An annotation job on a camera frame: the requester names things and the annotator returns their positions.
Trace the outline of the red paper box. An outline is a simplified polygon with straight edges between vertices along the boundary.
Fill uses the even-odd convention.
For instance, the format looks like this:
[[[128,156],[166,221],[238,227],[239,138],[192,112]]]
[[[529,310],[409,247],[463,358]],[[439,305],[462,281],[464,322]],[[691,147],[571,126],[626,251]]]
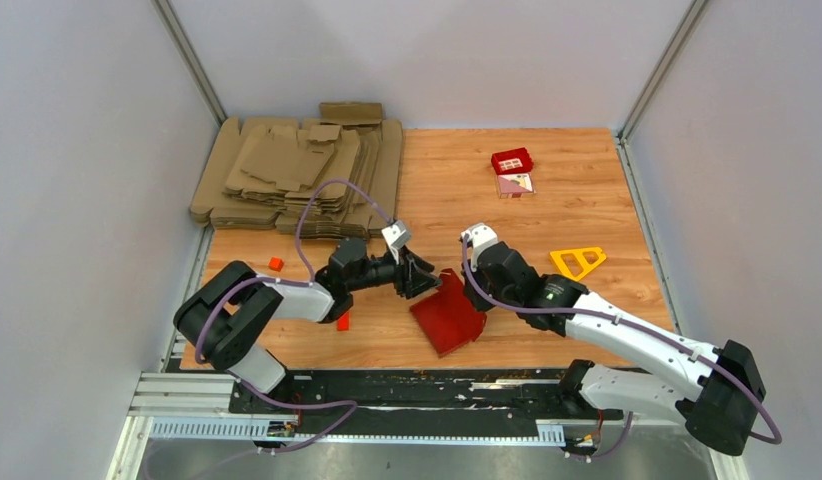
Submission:
[[[453,269],[440,272],[435,292],[410,306],[409,311],[439,358],[476,341],[487,316],[476,311],[464,295],[462,277]]]

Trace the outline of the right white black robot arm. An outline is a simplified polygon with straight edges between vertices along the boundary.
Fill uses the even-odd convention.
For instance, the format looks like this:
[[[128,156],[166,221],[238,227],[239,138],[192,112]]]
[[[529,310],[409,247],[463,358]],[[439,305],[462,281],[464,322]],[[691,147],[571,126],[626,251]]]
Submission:
[[[534,329],[599,346],[635,365],[623,371],[575,360],[558,390],[571,417],[594,408],[644,414],[685,427],[705,446],[739,456],[755,439],[783,435],[764,405],[766,387],[752,350],[667,331],[561,274],[540,275],[483,224],[464,231],[461,273],[473,307],[514,313]]]

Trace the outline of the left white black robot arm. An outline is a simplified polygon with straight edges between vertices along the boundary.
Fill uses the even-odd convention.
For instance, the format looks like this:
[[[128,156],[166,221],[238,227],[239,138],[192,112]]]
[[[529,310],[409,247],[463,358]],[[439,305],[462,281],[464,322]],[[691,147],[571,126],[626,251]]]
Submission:
[[[358,290],[392,285],[413,299],[441,285],[434,267],[407,247],[371,256],[360,238],[339,242],[311,282],[259,275],[242,261],[226,265],[176,311],[173,324],[201,361],[255,389],[255,400],[270,413],[285,411],[293,386],[286,367],[258,339],[276,319],[331,323],[353,305]]]

